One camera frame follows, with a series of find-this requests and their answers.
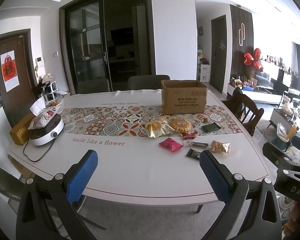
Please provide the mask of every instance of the gray chair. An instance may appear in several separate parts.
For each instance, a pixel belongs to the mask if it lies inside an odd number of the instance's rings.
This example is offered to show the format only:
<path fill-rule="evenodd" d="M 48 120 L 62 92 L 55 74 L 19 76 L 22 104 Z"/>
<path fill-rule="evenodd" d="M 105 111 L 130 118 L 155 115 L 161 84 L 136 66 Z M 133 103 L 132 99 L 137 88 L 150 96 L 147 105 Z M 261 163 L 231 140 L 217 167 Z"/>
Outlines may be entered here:
<path fill-rule="evenodd" d="M 99 78 L 78 83 L 77 94 L 93 94 L 102 92 L 110 92 L 109 81 L 106 78 Z"/>
<path fill-rule="evenodd" d="M 36 176 L 35 179 L 40 180 L 42 179 L 39 176 Z M 7 173 L 3 169 L 0 168 L 0 193 L 18 203 L 20 203 L 22 191 L 23 191 L 24 183 L 22 183 L 20 180 L 12 176 L 11 174 Z M 86 199 L 86 196 L 82 195 L 80 199 L 76 202 L 73 202 L 72 206 L 78 213 L 80 209 L 83 206 L 83 203 Z M 59 217 L 57 210 L 55 209 L 52 200 L 46 200 L 49 211 L 52 216 Z M 98 228 L 101 228 L 103 230 L 106 230 L 104 227 L 92 222 L 91 220 L 83 217 L 82 215 L 78 214 L 78 216 L 85 222 L 94 225 Z"/>
<path fill-rule="evenodd" d="M 168 75 L 133 76 L 128 79 L 128 90 L 161 89 L 161 81 L 170 80 Z"/>

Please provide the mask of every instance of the vase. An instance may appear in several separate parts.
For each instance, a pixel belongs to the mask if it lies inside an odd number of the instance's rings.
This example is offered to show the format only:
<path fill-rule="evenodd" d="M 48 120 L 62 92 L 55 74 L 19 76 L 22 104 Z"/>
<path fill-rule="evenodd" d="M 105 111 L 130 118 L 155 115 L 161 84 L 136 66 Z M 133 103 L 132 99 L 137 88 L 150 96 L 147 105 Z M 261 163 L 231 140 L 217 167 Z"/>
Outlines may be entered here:
<path fill-rule="evenodd" d="M 246 72 L 247 72 L 247 80 L 251 80 L 251 78 L 255 78 L 256 76 L 256 69 L 254 66 L 248 66 L 246 68 Z"/>

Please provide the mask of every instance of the dining chair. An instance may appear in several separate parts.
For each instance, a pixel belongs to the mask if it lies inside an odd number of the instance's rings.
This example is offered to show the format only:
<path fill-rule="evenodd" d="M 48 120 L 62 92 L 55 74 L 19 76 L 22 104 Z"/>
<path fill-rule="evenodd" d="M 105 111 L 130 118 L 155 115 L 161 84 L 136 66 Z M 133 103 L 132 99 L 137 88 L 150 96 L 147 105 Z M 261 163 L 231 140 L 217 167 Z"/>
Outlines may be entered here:
<path fill-rule="evenodd" d="M 161 81 L 170 80 L 168 75 L 132 76 L 128 79 L 128 90 L 161 89 Z"/>
<path fill-rule="evenodd" d="M 231 111 L 232 108 L 234 108 L 234 105 L 239 104 L 239 96 L 242 94 L 242 90 L 240 87 L 236 87 L 232 93 L 232 96 L 230 94 L 227 95 L 226 100 L 221 100 L 222 103 L 225 104 L 225 106 Z"/>
<path fill-rule="evenodd" d="M 109 81 L 106 78 L 99 78 L 79 82 L 77 87 L 77 94 L 93 94 L 110 92 Z"/>
<path fill-rule="evenodd" d="M 231 112 L 242 123 L 247 132 L 253 136 L 256 125 L 264 113 L 264 109 L 258 109 L 255 102 L 244 94 L 235 94 L 233 100 L 236 102 L 232 106 Z"/>
<path fill-rule="evenodd" d="M 12 176 L 8 172 L 4 171 L 0 168 L 0 193 L 9 199 L 12 199 L 18 203 L 20 203 L 22 192 L 23 192 L 24 183 L 18 180 L 16 177 Z M 91 220 L 85 218 L 84 216 L 80 215 L 79 212 L 83 206 L 83 203 L 86 199 L 85 195 L 81 195 L 80 199 L 76 202 L 72 203 L 73 208 L 78 213 L 78 216 L 85 222 L 94 225 L 98 228 L 106 230 L 104 227 L 92 222 Z M 57 210 L 55 209 L 52 200 L 47 200 L 47 205 L 49 206 L 49 211 L 52 216 L 59 217 Z"/>

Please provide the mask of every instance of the wooden chair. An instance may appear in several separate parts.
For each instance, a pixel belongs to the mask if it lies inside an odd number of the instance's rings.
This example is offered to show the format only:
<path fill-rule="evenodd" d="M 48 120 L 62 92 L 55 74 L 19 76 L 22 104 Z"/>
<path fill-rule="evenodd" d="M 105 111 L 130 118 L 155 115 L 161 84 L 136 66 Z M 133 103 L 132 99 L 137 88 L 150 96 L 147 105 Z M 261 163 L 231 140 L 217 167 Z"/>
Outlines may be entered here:
<path fill-rule="evenodd" d="M 225 100 L 223 103 L 242 123 L 247 132 L 253 136 L 256 125 L 264 113 L 264 109 L 258 109 L 256 104 L 247 95 L 240 93 L 233 94 L 230 99 Z"/>
<path fill-rule="evenodd" d="M 128 79 L 128 90 L 161 89 L 161 81 L 170 80 L 168 75 L 132 76 Z"/>
<path fill-rule="evenodd" d="M 239 98 L 237 97 L 237 95 L 239 94 L 242 94 L 242 90 L 239 87 L 237 87 L 234 89 L 232 96 L 229 93 L 227 93 L 226 100 L 221 100 L 221 102 L 224 103 L 230 111 L 232 111 L 234 105 L 238 103 Z"/>

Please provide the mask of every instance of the patterned tile print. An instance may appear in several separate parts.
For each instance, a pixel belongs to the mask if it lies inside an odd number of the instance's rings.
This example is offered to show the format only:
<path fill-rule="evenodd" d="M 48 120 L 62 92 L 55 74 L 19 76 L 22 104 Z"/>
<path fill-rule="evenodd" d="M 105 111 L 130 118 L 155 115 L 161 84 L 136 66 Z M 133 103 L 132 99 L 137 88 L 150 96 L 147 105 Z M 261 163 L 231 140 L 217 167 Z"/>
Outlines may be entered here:
<path fill-rule="evenodd" d="M 147 135 L 143 124 L 158 117 L 165 117 L 168 123 L 174 118 L 184 117 L 192 124 L 190 132 L 197 135 L 242 132 L 221 106 L 206 106 L 205 112 L 201 114 L 164 115 L 162 106 L 114 106 L 65 109 L 61 115 L 65 123 L 63 132 L 75 134 L 145 137 Z M 201 127 L 205 125 L 204 118 L 208 118 L 208 123 L 217 123 L 221 129 L 208 134 L 203 132 Z M 175 131 L 165 136 L 181 135 Z"/>

